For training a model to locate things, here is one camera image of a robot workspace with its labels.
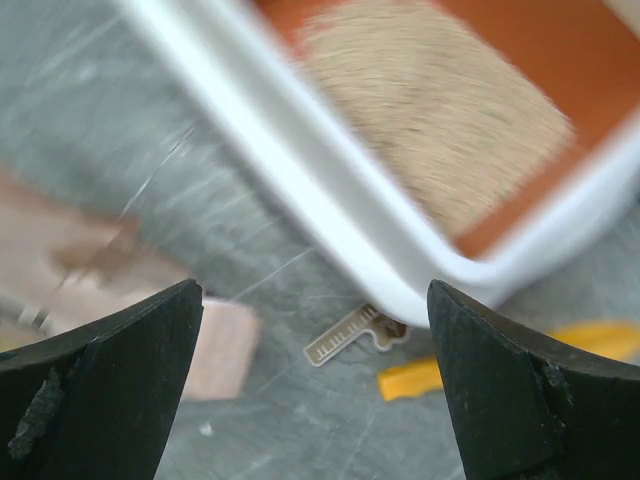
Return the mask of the yellow plastic scoop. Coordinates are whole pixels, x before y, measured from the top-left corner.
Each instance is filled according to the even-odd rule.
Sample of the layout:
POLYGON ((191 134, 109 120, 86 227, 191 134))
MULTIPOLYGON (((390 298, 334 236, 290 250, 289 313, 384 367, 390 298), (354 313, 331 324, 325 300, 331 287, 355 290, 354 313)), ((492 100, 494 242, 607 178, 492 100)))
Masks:
MULTIPOLYGON (((639 326, 627 322, 585 321, 549 331, 555 340, 617 361, 639 352, 639 326)), ((418 397, 443 388, 434 356, 381 371, 377 384, 386 402, 418 397)))

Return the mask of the clean litter pile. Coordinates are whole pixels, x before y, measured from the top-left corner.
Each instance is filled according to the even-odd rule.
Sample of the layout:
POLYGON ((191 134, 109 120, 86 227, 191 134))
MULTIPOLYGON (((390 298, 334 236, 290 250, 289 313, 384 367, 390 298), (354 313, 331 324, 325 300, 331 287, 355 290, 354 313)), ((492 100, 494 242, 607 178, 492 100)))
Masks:
POLYGON ((299 30, 306 70, 441 230, 466 233, 573 139, 570 120, 430 1, 343 1, 299 30))

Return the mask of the cream orange litter box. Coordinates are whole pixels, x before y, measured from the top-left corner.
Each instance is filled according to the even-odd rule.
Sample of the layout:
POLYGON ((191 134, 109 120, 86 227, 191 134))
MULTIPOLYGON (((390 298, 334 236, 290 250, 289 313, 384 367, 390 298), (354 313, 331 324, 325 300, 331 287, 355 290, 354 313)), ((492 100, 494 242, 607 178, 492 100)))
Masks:
POLYGON ((497 306, 639 188, 635 1, 122 1, 126 20, 375 307, 497 306))

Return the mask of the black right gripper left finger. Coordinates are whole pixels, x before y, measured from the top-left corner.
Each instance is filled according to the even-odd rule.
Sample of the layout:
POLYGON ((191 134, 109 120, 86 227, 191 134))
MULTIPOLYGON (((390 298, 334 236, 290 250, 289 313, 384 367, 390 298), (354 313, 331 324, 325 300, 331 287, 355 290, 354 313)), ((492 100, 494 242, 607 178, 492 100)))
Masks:
POLYGON ((202 289, 187 279, 115 314, 2 353, 2 478, 153 478, 202 312, 202 289))

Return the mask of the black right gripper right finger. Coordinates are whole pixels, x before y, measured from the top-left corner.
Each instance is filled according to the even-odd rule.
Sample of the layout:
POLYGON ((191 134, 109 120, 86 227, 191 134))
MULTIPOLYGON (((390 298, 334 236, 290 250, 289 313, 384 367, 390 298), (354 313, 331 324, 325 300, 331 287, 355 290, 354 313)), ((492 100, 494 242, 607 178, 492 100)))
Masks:
POLYGON ((467 478, 638 478, 638 366, 557 341, 440 280, 427 310, 467 478))

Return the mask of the pink cat litter bag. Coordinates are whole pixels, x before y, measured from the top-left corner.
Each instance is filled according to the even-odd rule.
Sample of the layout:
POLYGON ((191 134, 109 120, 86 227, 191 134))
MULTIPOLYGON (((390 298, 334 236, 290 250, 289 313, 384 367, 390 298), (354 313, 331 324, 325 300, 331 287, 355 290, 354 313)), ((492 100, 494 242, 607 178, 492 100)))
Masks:
MULTIPOLYGON (((55 202, 1 174, 1 348, 36 343, 130 307, 190 272, 136 238, 135 220, 55 202)), ((260 336, 245 305, 202 296, 183 396, 240 396, 260 336)))

